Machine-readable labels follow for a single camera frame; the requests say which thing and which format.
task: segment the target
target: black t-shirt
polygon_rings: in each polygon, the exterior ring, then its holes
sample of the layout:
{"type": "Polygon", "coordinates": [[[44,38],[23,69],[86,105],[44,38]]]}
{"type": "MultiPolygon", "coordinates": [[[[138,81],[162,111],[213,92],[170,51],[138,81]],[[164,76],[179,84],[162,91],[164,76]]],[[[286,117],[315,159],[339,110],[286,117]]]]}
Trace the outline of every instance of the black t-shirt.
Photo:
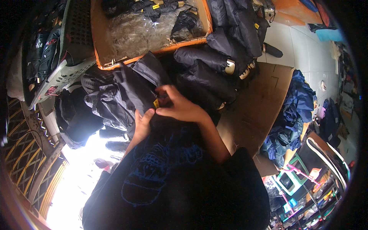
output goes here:
{"type": "Polygon", "coordinates": [[[219,165],[198,134],[191,123],[152,131],[113,174],[102,173],[83,228],[266,229],[268,194],[246,149],[219,165]]]}

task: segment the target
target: yellow tag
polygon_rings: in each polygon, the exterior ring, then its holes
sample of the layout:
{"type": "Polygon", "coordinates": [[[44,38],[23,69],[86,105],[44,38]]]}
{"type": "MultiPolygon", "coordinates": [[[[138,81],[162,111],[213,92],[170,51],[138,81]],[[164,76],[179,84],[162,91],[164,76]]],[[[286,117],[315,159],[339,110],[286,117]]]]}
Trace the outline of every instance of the yellow tag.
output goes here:
{"type": "Polygon", "coordinates": [[[159,103],[159,100],[156,99],[154,102],[153,102],[153,105],[156,107],[156,109],[158,109],[160,107],[160,103],[159,103]]]}

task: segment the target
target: cardboard box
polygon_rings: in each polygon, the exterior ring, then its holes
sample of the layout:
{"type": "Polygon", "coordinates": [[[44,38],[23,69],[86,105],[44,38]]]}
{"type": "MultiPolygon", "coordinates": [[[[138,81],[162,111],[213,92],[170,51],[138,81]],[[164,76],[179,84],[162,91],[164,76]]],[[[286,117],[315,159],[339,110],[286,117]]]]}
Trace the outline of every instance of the cardboard box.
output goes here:
{"type": "MultiPolygon", "coordinates": [[[[198,5],[198,16],[203,23],[204,32],[206,34],[212,33],[212,19],[207,2],[206,0],[196,1],[198,5]]],[[[121,60],[123,57],[120,57],[111,46],[112,38],[110,37],[109,33],[107,33],[109,20],[104,15],[104,12],[101,8],[101,2],[102,0],[91,0],[91,29],[93,46],[95,48],[96,63],[98,67],[102,70],[112,70],[120,66],[118,63],[112,63],[112,60],[121,60]]],[[[172,44],[153,53],[165,53],[177,50],[179,47],[182,46],[206,43],[206,36],[194,38],[191,41],[184,41],[172,44]]],[[[131,58],[129,60],[125,60],[124,64],[129,64],[137,61],[139,58],[143,57],[143,55],[144,54],[135,58],[131,58]]]]}
{"type": "MultiPolygon", "coordinates": [[[[231,154],[240,147],[247,148],[251,157],[257,154],[281,110],[294,72],[292,67],[268,63],[259,63],[259,68],[259,76],[222,113],[217,125],[231,154]]],[[[269,159],[257,155],[256,160],[261,176],[277,173],[269,159]]]]}

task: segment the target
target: orange box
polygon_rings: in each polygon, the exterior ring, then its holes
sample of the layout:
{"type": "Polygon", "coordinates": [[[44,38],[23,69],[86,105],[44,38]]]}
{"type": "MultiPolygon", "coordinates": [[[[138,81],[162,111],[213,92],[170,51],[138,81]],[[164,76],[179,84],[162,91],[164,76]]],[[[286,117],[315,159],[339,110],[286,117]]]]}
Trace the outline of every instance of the orange box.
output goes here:
{"type": "MultiPolygon", "coordinates": [[[[123,57],[116,55],[113,47],[110,45],[110,42],[108,42],[111,41],[111,37],[109,36],[109,33],[107,33],[106,29],[109,27],[109,21],[105,17],[104,12],[101,8],[101,2],[102,0],[91,0],[91,30],[93,46],[95,48],[96,63],[98,67],[102,70],[112,70],[120,66],[119,63],[114,63],[113,60],[121,60],[123,57]]],[[[182,46],[206,43],[207,35],[209,33],[212,33],[211,14],[206,0],[196,0],[196,2],[198,5],[198,16],[203,23],[203,28],[206,36],[194,38],[191,41],[184,41],[172,44],[153,53],[165,53],[177,50],[182,46]]],[[[124,64],[129,64],[137,61],[141,57],[143,57],[143,55],[125,60],[124,64]]]]}

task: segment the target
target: white tiled floor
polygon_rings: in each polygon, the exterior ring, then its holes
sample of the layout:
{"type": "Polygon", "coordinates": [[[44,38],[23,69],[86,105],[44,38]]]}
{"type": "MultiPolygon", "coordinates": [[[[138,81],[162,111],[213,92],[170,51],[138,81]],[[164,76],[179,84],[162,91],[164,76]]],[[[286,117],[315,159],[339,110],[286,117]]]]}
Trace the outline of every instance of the white tiled floor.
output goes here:
{"type": "Polygon", "coordinates": [[[295,67],[302,71],[305,80],[316,91],[319,104],[329,97],[336,100],[338,81],[330,43],[319,41],[308,26],[286,26],[277,22],[270,25],[265,42],[281,50],[284,55],[276,58],[263,54],[258,61],[295,67]],[[326,91],[322,91],[322,80],[327,85],[326,91]]]}

